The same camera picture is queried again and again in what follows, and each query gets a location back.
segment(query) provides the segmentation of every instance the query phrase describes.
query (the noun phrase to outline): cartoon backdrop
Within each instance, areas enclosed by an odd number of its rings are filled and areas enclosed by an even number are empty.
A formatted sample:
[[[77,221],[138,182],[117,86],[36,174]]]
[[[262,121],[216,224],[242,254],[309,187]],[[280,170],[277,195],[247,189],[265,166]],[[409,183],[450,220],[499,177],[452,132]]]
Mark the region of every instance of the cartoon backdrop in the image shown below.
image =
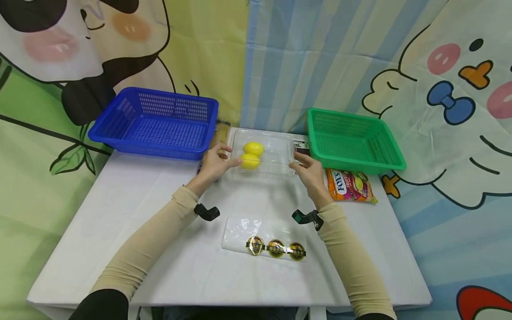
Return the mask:
[[[30,287],[111,153],[88,139],[117,92],[215,98],[238,124],[245,1],[0,0],[0,319]]]
[[[399,317],[510,318],[511,10],[0,0],[0,318],[43,318],[25,297],[111,152],[87,131],[127,86],[213,97],[258,129],[304,132],[310,106],[381,117],[409,165],[382,181],[434,299]]]
[[[304,133],[314,106],[378,116],[401,147],[382,182],[434,302],[399,319],[512,319],[511,10],[250,2],[242,126]]]

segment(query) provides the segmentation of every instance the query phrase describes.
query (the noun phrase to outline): fox's candy bag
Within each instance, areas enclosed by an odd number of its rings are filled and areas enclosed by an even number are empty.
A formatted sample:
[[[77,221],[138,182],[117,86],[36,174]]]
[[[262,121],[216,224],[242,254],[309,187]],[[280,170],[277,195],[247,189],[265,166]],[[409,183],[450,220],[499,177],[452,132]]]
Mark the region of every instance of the fox's candy bag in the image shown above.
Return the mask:
[[[367,201],[377,203],[368,177],[360,172],[327,169],[329,193],[336,201]]]

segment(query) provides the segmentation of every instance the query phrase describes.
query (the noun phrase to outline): blue plastic basket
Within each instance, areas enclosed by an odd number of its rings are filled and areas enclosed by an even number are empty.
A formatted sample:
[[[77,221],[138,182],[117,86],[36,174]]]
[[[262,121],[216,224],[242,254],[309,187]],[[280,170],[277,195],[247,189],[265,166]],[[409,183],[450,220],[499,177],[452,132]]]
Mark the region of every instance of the blue plastic basket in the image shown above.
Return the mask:
[[[200,160],[214,135],[219,103],[210,98],[125,88],[89,130],[120,152]]]

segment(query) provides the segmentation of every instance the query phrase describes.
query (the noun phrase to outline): green plastic basket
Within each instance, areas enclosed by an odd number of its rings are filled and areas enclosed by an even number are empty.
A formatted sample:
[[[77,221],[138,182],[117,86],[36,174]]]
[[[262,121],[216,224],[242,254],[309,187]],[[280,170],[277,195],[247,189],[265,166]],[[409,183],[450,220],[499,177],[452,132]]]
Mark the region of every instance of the green plastic basket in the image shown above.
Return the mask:
[[[393,135],[380,119],[310,108],[308,132],[311,156],[325,168],[368,175],[406,168]]]

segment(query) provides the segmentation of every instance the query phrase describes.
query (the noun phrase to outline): white table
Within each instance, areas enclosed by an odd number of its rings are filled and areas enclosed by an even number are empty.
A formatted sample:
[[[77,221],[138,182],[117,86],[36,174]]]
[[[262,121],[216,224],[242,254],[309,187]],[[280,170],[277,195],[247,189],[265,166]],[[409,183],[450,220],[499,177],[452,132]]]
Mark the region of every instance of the white table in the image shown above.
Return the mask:
[[[123,242],[196,170],[190,163],[114,152],[34,283],[28,302],[35,307],[76,307]],[[227,217],[295,224],[291,214],[297,208],[304,213],[313,209],[298,177],[270,186],[232,177],[221,178],[200,200],[207,208],[219,208],[221,216],[212,222],[197,218],[160,258],[131,305],[327,306],[331,312],[349,311],[341,281],[311,224],[301,226],[311,253],[308,263],[221,248]],[[370,180],[378,204],[339,204],[384,278],[393,305],[426,306],[432,298],[409,245],[378,177]]]

